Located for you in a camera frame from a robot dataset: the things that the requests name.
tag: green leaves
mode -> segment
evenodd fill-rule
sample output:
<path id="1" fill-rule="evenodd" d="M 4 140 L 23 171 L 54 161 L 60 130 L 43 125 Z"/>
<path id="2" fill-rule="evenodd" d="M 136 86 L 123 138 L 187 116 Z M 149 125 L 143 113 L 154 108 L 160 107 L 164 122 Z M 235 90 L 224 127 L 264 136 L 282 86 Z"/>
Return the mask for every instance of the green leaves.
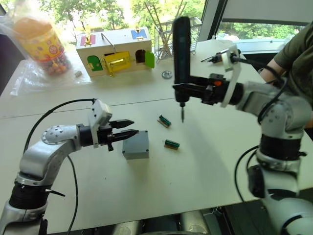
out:
<path id="1" fill-rule="evenodd" d="M 147 3 L 155 19 L 156 17 L 152 6 L 154 5 L 156 7 L 160 21 L 163 23 L 175 18 L 181 0 L 131 0 L 133 18 L 136 19 L 136 26 L 147 26 L 152 42 L 154 43 L 154 23 L 144 3 Z M 184 0 L 180 10 L 182 10 L 185 3 L 186 7 L 184 8 L 182 16 L 197 16 L 201 19 L 205 0 Z"/>
<path id="2" fill-rule="evenodd" d="M 14 2 L 12 0 L 0 0 L 0 4 L 6 12 L 8 12 L 13 7 L 13 3 Z"/>
<path id="3" fill-rule="evenodd" d="M 104 29 L 116 30 L 129 27 L 129 25 L 125 23 L 123 8 L 116 0 L 97 0 L 96 10 L 104 24 Z"/>
<path id="4" fill-rule="evenodd" d="M 239 39 L 275 38 L 285 39 L 295 35 L 300 26 L 265 23 L 222 23 L 218 33 L 235 35 Z"/>
<path id="5" fill-rule="evenodd" d="M 41 0 L 41 9 L 52 10 L 56 24 L 73 21 L 75 14 L 83 24 L 88 13 L 95 13 L 95 0 Z"/>

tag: plastic bag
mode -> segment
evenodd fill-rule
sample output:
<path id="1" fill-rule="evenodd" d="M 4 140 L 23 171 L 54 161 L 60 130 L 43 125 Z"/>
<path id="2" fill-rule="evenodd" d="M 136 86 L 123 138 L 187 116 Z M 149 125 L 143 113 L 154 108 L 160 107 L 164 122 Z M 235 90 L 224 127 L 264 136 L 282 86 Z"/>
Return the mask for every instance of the plastic bag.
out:
<path id="1" fill-rule="evenodd" d="M 77 52 L 65 52 L 52 23 L 34 7 L 34 1 L 16 0 L 14 8 L 0 17 L 0 33 L 7 35 L 27 59 L 12 95 L 91 83 Z"/>
<path id="2" fill-rule="evenodd" d="M 67 57 L 72 67 L 58 76 L 49 76 L 37 66 L 35 61 L 26 60 L 11 91 L 11 95 L 70 89 L 92 83 L 77 52 L 70 52 L 67 54 Z M 76 77 L 75 73 L 79 73 L 79 71 L 82 74 Z"/>

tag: yellow door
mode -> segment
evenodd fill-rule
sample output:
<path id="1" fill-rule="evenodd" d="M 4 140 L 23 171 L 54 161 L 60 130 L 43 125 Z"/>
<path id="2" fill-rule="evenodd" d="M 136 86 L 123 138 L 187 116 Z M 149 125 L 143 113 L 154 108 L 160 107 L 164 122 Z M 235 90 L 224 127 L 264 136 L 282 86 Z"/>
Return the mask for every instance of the yellow door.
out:
<path id="1" fill-rule="evenodd" d="M 104 61 L 109 74 L 113 74 L 116 71 L 127 69 L 131 66 L 128 51 L 107 55 L 104 57 Z"/>

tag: white bracket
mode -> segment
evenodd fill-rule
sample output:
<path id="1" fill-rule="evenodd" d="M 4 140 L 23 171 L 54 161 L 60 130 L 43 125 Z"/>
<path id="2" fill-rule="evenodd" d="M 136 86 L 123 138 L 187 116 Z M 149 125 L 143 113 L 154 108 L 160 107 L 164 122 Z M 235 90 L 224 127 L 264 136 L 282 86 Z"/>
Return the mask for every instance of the white bracket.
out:
<path id="1" fill-rule="evenodd" d="M 88 116 L 93 141 L 93 148 L 99 147 L 97 134 L 99 127 L 105 126 L 109 122 L 111 117 L 112 112 L 110 111 L 110 107 L 105 103 L 102 103 L 101 100 L 97 99 L 92 105 L 92 110 Z"/>
<path id="2" fill-rule="evenodd" d="M 239 53 L 238 53 L 236 45 L 233 45 L 230 48 L 221 51 L 222 61 L 223 61 L 225 71 L 226 72 L 233 71 L 224 100 L 221 103 L 221 107 L 223 108 L 225 108 L 226 105 L 229 104 L 230 102 L 230 99 L 234 93 L 236 83 L 237 83 L 237 80 L 241 71 L 241 65 L 239 62 L 234 63 L 234 64 L 231 62 L 231 58 L 230 58 L 231 53 L 235 53 L 236 56 L 239 58 Z"/>

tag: black cable tie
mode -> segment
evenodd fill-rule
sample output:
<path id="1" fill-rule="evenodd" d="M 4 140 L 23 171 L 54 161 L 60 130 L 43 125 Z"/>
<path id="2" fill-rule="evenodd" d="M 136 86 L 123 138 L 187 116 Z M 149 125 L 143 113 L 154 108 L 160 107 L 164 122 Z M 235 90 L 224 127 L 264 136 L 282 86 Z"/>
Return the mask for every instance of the black cable tie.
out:
<path id="1" fill-rule="evenodd" d="M 51 190 L 51 189 L 46 189 L 45 191 L 48 192 L 48 193 L 59 195 L 61 197 L 65 197 L 65 195 L 63 193 L 60 193 L 60 192 L 57 192 L 57 191 L 54 191 L 54 190 Z"/>
<path id="2" fill-rule="evenodd" d="M 308 154 L 306 152 L 299 152 L 298 156 L 299 157 L 306 157 Z"/>
<path id="3" fill-rule="evenodd" d="M 113 146 L 112 146 L 112 142 L 107 143 L 107 145 L 108 145 L 108 151 L 109 151 L 109 152 L 111 152 L 111 151 L 114 150 L 114 149 L 113 149 Z"/>

